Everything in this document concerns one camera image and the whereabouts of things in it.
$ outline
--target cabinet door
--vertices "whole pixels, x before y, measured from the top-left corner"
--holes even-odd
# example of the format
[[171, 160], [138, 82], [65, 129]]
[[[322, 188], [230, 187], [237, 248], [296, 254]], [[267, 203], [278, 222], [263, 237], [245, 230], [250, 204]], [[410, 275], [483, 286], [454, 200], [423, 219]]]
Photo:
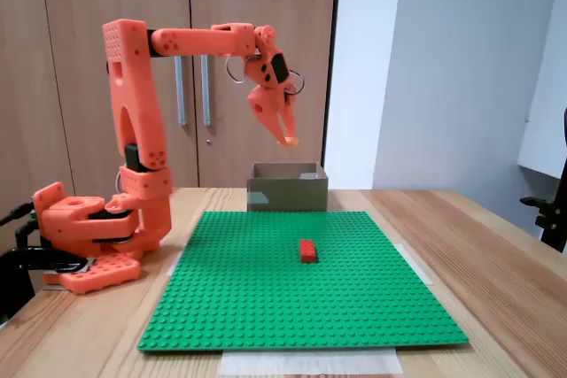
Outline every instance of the cabinet door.
[[[288, 67], [306, 79], [294, 105], [299, 146], [290, 149], [253, 117], [246, 97], [254, 84], [233, 83], [224, 58], [209, 58], [212, 122], [204, 126], [201, 67], [194, 61], [200, 186], [242, 187], [254, 161], [321, 160], [332, 8], [333, 0], [191, 0], [193, 27], [225, 22], [274, 27]], [[239, 59], [230, 66], [234, 74], [242, 69]]]
[[[57, 92], [44, 0], [0, 0], [0, 215], [31, 201], [38, 189], [73, 180]], [[16, 246], [14, 230], [0, 228], [0, 254]], [[30, 242], [38, 244], [39, 234]]]
[[[109, 197], [121, 158], [114, 131], [101, 26], [119, 18], [148, 28], [189, 27], [189, 0], [46, 0], [61, 109], [78, 195]], [[194, 117], [192, 63], [183, 61], [185, 110]], [[197, 186], [194, 120], [178, 124], [173, 58], [152, 60], [175, 186]]]

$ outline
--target white paper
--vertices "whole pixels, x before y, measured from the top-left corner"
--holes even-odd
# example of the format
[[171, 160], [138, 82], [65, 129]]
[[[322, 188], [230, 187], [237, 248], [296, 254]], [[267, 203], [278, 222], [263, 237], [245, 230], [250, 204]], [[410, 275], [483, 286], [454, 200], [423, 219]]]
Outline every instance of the white paper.
[[183, 250], [179, 251], [179, 254], [177, 254], [177, 257], [175, 257], [174, 262], [169, 267], [169, 270], [167, 270], [167, 276], [171, 276], [172, 274], [174, 274], [175, 268], [177, 267], [177, 263], [179, 263], [179, 260], [181, 259], [182, 255], [183, 255]]
[[225, 351], [219, 375], [403, 374], [396, 349]]
[[406, 249], [401, 243], [395, 243], [393, 246], [396, 247], [396, 250], [398, 250], [401, 256], [408, 262], [411, 268], [414, 269], [414, 272], [416, 272], [417, 276], [419, 276], [419, 279], [421, 279], [425, 285], [433, 285], [433, 281], [429, 279], [429, 276], [425, 274], [423, 269], [409, 255], [409, 253], [406, 251]]

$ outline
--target robotic arm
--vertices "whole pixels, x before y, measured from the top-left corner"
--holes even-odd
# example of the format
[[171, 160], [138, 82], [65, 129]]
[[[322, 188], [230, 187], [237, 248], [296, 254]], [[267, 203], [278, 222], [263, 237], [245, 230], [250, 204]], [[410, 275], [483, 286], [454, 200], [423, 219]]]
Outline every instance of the robotic arm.
[[[137, 279], [141, 273], [137, 260], [145, 251], [157, 250], [171, 229], [171, 172], [151, 57], [241, 57], [245, 75], [258, 83], [248, 96], [254, 116], [280, 144], [298, 144], [291, 106], [303, 83], [299, 90], [291, 84], [296, 73], [287, 68], [276, 47], [274, 28], [225, 24], [211, 29], [149, 30], [142, 21], [119, 19], [105, 24], [103, 31], [118, 148], [126, 159], [120, 167], [124, 193], [105, 203], [102, 197], [68, 197], [60, 182], [38, 190], [33, 203], [6, 216], [4, 221], [16, 220], [35, 211], [16, 232], [17, 255], [0, 256], [0, 266], [23, 270], [30, 268], [30, 262], [35, 267], [56, 265], [57, 273], [46, 274], [45, 281], [76, 293]], [[27, 247], [27, 236], [36, 229], [43, 248]], [[30, 256], [38, 258], [38, 253], [43, 255], [41, 264], [28, 261]], [[62, 267], [62, 258], [73, 264]], [[97, 259], [87, 272], [68, 272], [87, 264], [86, 258]]]

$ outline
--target black cable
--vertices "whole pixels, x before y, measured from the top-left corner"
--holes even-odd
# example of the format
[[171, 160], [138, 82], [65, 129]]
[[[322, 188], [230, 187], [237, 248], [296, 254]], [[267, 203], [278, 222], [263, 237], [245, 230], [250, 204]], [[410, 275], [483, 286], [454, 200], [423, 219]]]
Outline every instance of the black cable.
[[22, 205], [18, 205], [16, 208], [14, 208], [8, 214], [3, 216], [2, 219], [0, 219], [0, 226], [5, 225], [6, 223], [8, 223], [12, 220], [21, 219], [25, 215], [31, 213], [32, 210], [34, 210], [34, 203], [25, 203], [25, 204], [22, 204]]

